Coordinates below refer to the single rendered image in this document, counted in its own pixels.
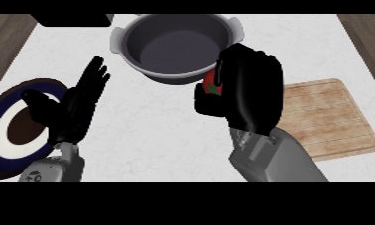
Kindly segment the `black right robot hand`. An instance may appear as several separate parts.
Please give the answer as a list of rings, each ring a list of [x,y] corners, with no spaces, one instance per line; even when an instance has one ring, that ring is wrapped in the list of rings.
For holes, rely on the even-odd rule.
[[[220,52],[214,81],[223,87],[220,95],[196,84],[196,112],[225,117],[230,128],[267,136],[282,116],[282,65],[276,57],[241,43],[230,45]]]

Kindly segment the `black appliance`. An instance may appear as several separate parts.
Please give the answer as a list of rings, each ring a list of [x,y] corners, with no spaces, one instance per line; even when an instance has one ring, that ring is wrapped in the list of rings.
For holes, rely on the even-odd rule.
[[[109,27],[112,14],[33,14],[44,27]]]

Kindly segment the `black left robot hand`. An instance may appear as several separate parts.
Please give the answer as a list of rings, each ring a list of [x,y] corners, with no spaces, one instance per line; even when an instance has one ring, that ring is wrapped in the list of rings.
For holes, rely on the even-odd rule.
[[[109,78],[103,58],[95,56],[78,84],[68,90],[59,102],[34,89],[21,93],[33,120],[49,128],[49,144],[77,144],[84,139]]]

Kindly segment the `blue and white plate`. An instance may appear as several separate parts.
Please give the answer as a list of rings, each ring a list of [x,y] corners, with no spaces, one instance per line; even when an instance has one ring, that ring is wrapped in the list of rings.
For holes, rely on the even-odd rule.
[[[68,91],[67,86],[50,78],[24,81],[0,94],[0,180],[19,175],[38,159],[52,152],[47,143],[49,129],[30,115],[21,93],[34,89],[50,99],[61,101]]]

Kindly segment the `red tomato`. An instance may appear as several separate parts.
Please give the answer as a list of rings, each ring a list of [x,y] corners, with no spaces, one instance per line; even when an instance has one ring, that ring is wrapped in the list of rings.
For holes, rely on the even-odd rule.
[[[223,93],[223,87],[216,85],[216,71],[211,70],[205,74],[204,82],[202,82],[202,87],[205,90],[207,94],[216,94],[220,95]]]

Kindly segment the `dark grey pot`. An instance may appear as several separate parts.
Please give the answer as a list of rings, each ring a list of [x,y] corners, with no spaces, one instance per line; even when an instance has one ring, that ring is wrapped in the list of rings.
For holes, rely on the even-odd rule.
[[[236,17],[220,14],[140,14],[115,27],[109,50],[151,80],[168,85],[199,81],[220,51],[245,38]]]

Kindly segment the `wooden cutting board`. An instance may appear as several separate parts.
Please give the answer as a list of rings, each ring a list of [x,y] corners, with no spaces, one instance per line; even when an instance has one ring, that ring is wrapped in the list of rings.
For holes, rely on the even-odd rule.
[[[278,127],[300,141],[316,162],[375,152],[375,131],[337,78],[284,87]]]

